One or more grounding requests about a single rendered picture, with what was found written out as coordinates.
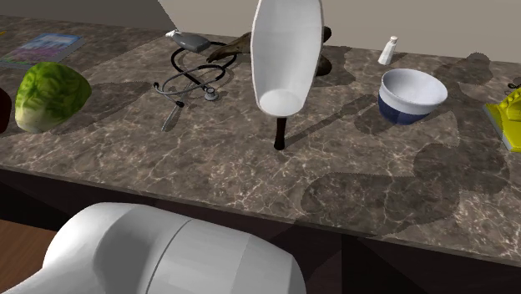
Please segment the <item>white and blue bowl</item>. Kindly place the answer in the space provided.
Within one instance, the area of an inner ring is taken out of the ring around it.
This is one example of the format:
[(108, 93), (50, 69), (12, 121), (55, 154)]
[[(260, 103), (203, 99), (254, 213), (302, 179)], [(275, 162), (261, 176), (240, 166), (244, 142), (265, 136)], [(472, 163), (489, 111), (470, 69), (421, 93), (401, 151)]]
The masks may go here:
[(377, 102), (389, 122), (410, 125), (430, 115), (447, 97), (446, 86), (432, 75), (395, 68), (383, 74)]

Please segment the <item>slim grey metal tool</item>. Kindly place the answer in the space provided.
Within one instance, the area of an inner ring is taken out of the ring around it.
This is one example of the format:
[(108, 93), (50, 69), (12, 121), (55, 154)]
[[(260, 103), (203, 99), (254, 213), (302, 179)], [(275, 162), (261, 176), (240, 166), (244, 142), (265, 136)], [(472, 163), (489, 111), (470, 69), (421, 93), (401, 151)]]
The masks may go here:
[(179, 106), (179, 105), (176, 105), (176, 106), (173, 107), (173, 109), (171, 110), (171, 112), (169, 113), (169, 115), (167, 116), (166, 120), (164, 121), (164, 123), (163, 123), (163, 125), (161, 127), (161, 130), (163, 132), (165, 132), (169, 128), (169, 124), (173, 120), (174, 116), (182, 108), (183, 108), (183, 106)]

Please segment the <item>dark red round object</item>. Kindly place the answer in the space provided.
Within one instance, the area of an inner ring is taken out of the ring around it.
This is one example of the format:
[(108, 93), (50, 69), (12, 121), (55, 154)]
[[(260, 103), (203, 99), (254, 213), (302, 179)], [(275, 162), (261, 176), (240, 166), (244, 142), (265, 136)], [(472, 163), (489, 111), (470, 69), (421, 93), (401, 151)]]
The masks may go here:
[(0, 134), (6, 131), (12, 110), (12, 100), (9, 94), (0, 88)]

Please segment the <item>yellow clothes iron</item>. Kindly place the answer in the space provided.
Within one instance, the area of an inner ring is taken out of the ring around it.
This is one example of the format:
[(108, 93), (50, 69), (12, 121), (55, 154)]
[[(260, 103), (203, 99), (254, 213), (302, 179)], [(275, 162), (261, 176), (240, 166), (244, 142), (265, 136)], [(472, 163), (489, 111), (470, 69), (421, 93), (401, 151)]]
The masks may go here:
[(513, 90), (498, 104), (485, 104), (483, 111), (510, 152), (521, 153), (521, 84), (508, 84)]

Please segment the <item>black grey stethoscope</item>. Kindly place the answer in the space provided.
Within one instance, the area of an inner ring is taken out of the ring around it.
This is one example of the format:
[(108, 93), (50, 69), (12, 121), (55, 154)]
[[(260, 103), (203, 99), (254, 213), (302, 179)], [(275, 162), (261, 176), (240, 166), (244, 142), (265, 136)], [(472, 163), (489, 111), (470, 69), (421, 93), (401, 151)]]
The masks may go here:
[[(208, 64), (202, 64), (202, 65), (197, 66), (197, 67), (192, 68), (192, 69), (188, 69), (188, 70), (182, 71), (181, 68), (175, 62), (175, 58), (176, 58), (176, 56), (179, 53), (181, 53), (183, 51), (185, 51), (185, 48), (178, 48), (177, 50), (175, 50), (172, 53), (172, 55), (170, 57), (170, 62), (172, 64), (172, 66), (178, 71), (178, 73), (176, 75), (171, 76), (170, 78), (166, 79), (162, 84), (154, 82), (153, 83), (154, 90), (158, 94), (162, 94), (167, 99), (173, 101), (175, 103), (175, 105), (180, 107), (180, 108), (184, 108), (185, 103), (182, 102), (180, 99), (173, 99), (172, 95), (179, 95), (180, 96), (181, 94), (186, 94), (186, 93), (191, 92), (191, 91), (193, 91), (195, 89), (202, 89), (205, 92), (205, 99), (206, 100), (214, 101), (214, 100), (218, 99), (219, 98), (218, 93), (216, 92), (216, 90), (213, 87), (210, 87), (210, 84), (219, 81), (220, 79), (222, 79), (225, 76), (227, 68), (230, 65), (232, 65), (234, 63), (234, 61), (236, 61), (236, 59), (238, 57), (238, 54), (237, 53), (232, 54), (232, 59), (230, 61), (228, 61), (227, 63), (225, 63), (224, 65), (208, 63)], [(208, 82), (204, 82), (204, 83), (201, 83), (198, 79), (196, 79), (195, 77), (193, 77), (191, 75), (191, 73), (194, 72), (194, 71), (198, 71), (198, 70), (201, 70), (201, 69), (208, 69), (208, 68), (219, 69), (220, 74), (218, 76), (216, 76), (214, 79), (212, 79), (212, 80), (210, 80)], [(191, 88), (187, 88), (187, 89), (181, 90), (181, 91), (178, 91), (178, 92), (165, 92), (164, 91), (164, 87), (166, 86), (166, 84), (169, 81), (171, 81), (173, 79), (176, 79), (176, 78), (178, 78), (180, 76), (185, 76), (186, 78), (189, 79), (189, 81), (193, 82), (195, 84), (195, 86), (191, 87)]]

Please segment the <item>green lettuce head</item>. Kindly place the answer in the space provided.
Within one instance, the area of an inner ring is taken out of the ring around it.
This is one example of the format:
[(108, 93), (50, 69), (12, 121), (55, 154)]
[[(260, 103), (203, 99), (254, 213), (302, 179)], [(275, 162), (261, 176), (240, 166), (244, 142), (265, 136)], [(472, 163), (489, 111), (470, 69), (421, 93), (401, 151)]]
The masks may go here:
[(15, 121), (29, 133), (44, 133), (81, 110), (91, 94), (88, 80), (74, 69), (55, 62), (37, 63), (18, 87)]

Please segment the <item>dark brown upright stick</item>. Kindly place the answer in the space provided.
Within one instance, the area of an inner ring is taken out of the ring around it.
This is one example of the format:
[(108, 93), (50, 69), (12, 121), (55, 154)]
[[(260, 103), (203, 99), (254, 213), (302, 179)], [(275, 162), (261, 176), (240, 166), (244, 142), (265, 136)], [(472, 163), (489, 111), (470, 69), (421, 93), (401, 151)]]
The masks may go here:
[(283, 150), (285, 148), (285, 133), (286, 133), (287, 118), (276, 119), (276, 137), (274, 141), (274, 148), (276, 150)]

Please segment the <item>grey white handheld device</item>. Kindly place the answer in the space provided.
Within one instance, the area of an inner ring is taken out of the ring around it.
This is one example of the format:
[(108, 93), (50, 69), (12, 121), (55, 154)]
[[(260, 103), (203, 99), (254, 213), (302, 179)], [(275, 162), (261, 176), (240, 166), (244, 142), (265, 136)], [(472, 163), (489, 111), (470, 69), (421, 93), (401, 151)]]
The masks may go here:
[(195, 33), (183, 33), (177, 29), (167, 32), (165, 37), (171, 38), (180, 47), (193, 53), (200, 53), (211, 46), (211, 41)]

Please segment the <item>white salt shaker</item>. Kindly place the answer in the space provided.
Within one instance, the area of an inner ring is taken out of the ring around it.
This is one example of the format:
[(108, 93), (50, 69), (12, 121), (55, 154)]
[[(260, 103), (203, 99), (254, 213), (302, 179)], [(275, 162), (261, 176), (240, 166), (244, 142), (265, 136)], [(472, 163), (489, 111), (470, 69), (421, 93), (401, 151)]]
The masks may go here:
[(382, 50), (382, 53), (377, 60), (379, 64), (382, 65), (389, 65), (392, 61), (392, 56), (395, 52), (395, 47), (397, 46), (397, 36), (391, 36), (387, 44), (385, 45), (384, 49)]

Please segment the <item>purple cover book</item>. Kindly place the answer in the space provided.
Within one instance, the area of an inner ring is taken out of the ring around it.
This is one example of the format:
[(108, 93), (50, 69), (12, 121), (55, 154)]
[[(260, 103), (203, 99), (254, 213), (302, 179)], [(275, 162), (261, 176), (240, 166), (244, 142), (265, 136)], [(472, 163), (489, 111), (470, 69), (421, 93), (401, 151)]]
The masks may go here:
[(42, 33), (2, 56), (0, 67), (28, 70), (41, 62), (59, 63), (84, 44), (81, 36)]

